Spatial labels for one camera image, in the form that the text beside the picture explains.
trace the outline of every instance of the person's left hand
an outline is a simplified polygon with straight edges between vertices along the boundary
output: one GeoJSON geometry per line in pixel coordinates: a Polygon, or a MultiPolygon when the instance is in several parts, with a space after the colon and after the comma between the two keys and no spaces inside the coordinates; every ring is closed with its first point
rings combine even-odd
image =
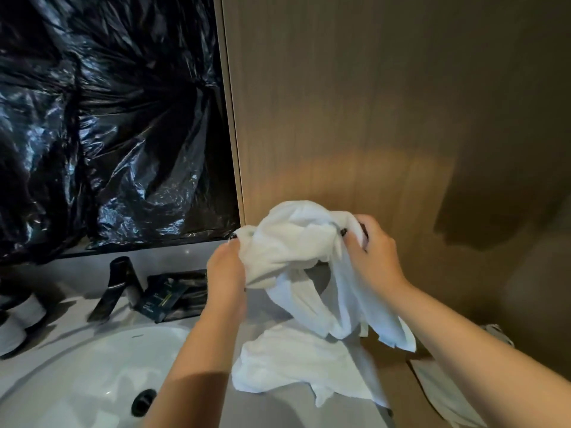
{"type": "Polygon", "coordinates": [[[246,271],[238,257],[240,241],[218,246],[206,265],[208,299],[204,310],[242,322],[246,317],[246,271]]]}

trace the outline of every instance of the sink basin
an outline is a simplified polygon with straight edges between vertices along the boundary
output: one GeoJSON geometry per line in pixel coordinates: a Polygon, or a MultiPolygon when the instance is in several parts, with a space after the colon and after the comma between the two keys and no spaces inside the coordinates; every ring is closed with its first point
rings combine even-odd
{"type": "Polygon", "coordinates": [[[188,333],[165,325],[122,329],[62,352],[1,399],[1,425],[137,427],[188,333]]]}

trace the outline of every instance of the hand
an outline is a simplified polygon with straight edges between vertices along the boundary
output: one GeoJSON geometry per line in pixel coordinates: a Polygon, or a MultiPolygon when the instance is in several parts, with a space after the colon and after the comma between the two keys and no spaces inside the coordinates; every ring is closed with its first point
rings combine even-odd
{"type": "Polygon", "coordinates": [[[353,233],[348,232],[344,237],[355,270],[381,295],[387,295],[393,289],[409,285],[400,267],[395,240],[381,229],[373,216],[355,215],[355,217],[365,225],[369,236],[367,250],[359,246],[357,237],[353,233]]]}
{"type": "Polygon", "coordinates": [[[206,265],[208,300],[205,311],[242,322],[246,316],[246,271],[238,257],[240,241],[218,246],[206,265]]]}

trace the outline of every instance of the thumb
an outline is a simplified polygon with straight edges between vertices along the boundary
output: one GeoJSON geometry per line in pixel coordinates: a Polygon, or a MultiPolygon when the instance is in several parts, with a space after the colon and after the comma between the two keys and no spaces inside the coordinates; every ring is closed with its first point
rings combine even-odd
{"type": "Polygon", "coordinates": [[[347,231],[347,234],[343,236],[343,241],[349,253],[349,258],[353,264],[360,262],[367,253],[362,249],[357,236],[353,232],[347,231]]]}

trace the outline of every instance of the forearm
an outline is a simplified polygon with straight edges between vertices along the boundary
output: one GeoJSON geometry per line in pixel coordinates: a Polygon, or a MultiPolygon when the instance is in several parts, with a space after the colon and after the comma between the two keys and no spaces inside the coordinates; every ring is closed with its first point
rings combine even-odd
{"type": "Polygon", "coordinates": [[[380,296],[490,426],[568,426],[571,383],[410,284],[395,287],[380,296]]]}
{"type": "Polygon", "coordinates": [[[218,427],[238,326],[232,314],[207,305],[145,417],[145,427],[218,427]]]}

